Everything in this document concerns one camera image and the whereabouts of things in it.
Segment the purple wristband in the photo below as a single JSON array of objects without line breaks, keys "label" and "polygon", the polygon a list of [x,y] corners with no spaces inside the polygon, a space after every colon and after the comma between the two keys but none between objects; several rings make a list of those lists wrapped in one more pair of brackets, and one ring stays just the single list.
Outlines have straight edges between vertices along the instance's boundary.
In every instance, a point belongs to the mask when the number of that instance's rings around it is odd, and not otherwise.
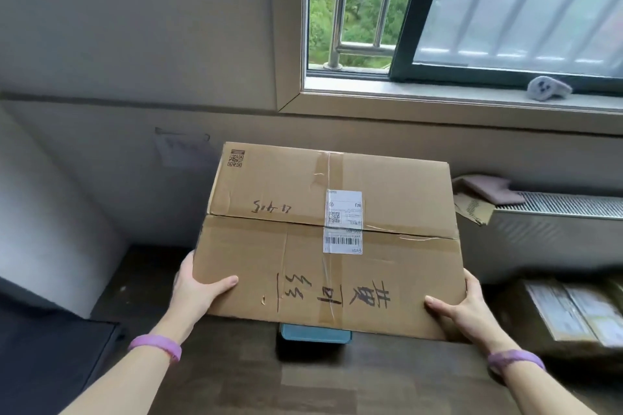
[{"label": "purple wristband", "polygon": [[487,356],[487,365],[489,369],[500,377],[506,367],[518,362],[529,362],[546,371],[546,366],[541,358],[526,350],[499,351],[491,353]]},{"label": "purple wristband", "polygon": [[156,334],[145,334],[140,335],[134,338],[129,346],[128,351],[134,350],[139,347],[152,347],[158,348],[165,352],[172,363],[178,363],[181,359],[182,348],[179,343],[176,343],[174,340]]}]

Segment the large brown cardboard box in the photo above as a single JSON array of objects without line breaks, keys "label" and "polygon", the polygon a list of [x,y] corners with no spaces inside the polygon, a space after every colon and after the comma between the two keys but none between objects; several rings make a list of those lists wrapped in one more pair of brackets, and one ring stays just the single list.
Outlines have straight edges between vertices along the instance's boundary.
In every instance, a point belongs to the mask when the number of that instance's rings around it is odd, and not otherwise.
[{"label": "large brown cardboard box", "polygon": [[194,278],[209,315],[447,340],[427,295],[466,296],[449,164],[226,142]]}]

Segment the mauve folded cloth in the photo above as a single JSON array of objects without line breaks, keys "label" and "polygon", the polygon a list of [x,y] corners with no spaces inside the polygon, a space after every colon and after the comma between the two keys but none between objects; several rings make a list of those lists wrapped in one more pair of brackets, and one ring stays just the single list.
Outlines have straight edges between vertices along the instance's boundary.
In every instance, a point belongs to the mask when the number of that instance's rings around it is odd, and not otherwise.
[{"label": "mauve folded cloth", "polygon": [[494,206],[522,205],[526,203],[523,195],[510,189],[511,180],[499,176],[471,174],[452,179],[453,189],[468,190]]}]

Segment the white shipping label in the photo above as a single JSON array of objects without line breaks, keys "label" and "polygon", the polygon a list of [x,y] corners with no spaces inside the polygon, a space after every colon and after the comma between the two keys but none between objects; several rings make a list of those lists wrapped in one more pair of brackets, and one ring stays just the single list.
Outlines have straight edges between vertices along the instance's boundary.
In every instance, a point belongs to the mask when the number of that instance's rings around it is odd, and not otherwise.
[{"label": "white shipping label", "polygon": [[323,253],[361,255],[363,224],[361,191],[326,191]]}]

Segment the person's left forearm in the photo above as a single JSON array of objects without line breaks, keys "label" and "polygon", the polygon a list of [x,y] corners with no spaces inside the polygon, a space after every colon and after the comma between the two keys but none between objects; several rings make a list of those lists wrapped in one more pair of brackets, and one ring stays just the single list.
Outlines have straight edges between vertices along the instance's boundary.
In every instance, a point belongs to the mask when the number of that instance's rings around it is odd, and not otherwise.
[{"label": "person's left forearm", "polygon": [[[190,333],[180,329],[173,320],[163,319],[147,334],[168,337],[182,346]],[[59,415],[148,415],[165,375],[174,364],[158,348],[127,351]]]}]

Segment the teal plastic container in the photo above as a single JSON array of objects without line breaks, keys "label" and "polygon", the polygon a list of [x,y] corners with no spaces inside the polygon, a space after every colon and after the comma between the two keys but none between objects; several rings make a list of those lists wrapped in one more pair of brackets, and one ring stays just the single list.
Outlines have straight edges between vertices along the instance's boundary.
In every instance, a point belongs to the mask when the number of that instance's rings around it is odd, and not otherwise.
[{"label": "teal plastic container", "polygon": [[280,324],[279,333],[287,341],[334,345],[346,345],[351,342],[353,337],[353,333],[347,330],[293,324]]}]

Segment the labelled brown cardboard box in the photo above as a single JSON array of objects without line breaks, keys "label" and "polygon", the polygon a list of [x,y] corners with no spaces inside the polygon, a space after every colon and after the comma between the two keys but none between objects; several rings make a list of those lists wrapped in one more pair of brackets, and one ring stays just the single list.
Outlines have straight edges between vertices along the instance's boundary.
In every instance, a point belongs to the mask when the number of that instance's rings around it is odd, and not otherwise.
[{"label": "labelled brown cardboard box", "polygon": [[521,279],[491,306],[502,329],[537,356],[623,356],[623,311],[595,284]]}]

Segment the purple left wristband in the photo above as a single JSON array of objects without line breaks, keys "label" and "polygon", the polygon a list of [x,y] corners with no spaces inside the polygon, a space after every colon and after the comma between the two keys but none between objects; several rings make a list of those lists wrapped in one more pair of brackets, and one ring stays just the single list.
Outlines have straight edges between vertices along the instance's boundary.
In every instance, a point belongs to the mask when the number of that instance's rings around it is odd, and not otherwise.
[{"label": "purple left wristband", "polygon": [[181,359],[182,348],[179,343],[176,343],[174,340],[156,334],[145,334],[140,335],[134,338],[129,346],[128,351],[134,350],[139,347],[152,347],[158,348],[165,352],[172,363],[178,363]]}]

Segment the metal window guard rail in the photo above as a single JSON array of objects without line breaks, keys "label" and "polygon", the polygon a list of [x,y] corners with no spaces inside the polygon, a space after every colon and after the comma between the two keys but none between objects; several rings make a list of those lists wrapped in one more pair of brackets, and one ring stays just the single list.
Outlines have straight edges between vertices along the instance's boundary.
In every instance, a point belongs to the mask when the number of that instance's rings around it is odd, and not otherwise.
[{"label": "metal window guard rail", "polygon": [[309,0],[308,62],[387,71],[407,0]]}]

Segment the person's right hand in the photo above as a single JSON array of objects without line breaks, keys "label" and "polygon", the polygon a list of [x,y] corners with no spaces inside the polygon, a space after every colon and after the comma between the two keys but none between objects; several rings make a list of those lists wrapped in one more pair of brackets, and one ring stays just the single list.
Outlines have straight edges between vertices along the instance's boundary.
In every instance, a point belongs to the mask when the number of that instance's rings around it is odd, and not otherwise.
[{"label": "person's right hand", "polygon": [[465,338],[484,351],[506,347],[511,340],[488,308],[479,280],[467,269],[463,269],[463,277],[466,296],[460,303],[468,309],[461,317],[449,319]]}]

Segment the white radiator heater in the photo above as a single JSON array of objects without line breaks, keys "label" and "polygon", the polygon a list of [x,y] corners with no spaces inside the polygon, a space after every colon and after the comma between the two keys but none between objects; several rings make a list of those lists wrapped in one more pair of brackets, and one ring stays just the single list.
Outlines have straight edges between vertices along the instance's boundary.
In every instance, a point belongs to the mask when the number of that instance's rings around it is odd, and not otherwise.
[{"label": "white radiator heater", "polygon": [[463,265],[481,283],[623,268],[623,198],[521,191],[487,224],[461,214]]}]

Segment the purple right wristband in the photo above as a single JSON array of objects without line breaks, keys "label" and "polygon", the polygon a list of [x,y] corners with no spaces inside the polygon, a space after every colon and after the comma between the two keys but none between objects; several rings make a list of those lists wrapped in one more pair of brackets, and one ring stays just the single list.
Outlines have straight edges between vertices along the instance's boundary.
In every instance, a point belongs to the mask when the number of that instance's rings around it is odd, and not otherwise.
[{"label": "purple right wristband", "polygon": [[489,369],[500,377],[506,367],[518,362],[529,362],[546,371],[546,366],[541,358],[526,350],[499,351],[491,353],[487,356],[487,365]]}]

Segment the dark sliding window frame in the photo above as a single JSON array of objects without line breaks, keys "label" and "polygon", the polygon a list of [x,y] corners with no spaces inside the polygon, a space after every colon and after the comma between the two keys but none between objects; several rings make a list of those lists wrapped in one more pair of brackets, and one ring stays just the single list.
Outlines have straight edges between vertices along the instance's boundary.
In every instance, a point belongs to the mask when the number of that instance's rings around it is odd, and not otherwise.
[{"label": "dark sliding window frame", "polygon": [[623,0],[409,0],[395,82],[623,97]]}]

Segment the person's right forearm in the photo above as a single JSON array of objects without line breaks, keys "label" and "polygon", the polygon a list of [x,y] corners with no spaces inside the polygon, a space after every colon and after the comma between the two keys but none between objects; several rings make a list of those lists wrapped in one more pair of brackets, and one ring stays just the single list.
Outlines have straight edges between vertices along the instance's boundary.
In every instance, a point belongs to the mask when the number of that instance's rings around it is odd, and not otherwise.
[{"label": "person's right forearm", "polygon": [[[514,341],[506,347],[484,351],[486,356],[506,350],[522,350]],[[529,362],[511,364],[500,377],[522,415],[597,415],[547,371]]]}]

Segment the torn cardboard piece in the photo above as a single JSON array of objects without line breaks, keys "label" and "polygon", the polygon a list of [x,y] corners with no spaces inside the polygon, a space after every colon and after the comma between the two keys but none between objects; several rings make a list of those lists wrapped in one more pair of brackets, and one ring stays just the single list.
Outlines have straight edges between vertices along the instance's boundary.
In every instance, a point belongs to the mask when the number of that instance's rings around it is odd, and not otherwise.
[{"label": "torn cardboard piece", "polygon": [[454,195],[454,206],[456,214],[470,220],[478,226],[486,226],[496,207],[486,200],[472,197],[465,193]]}]

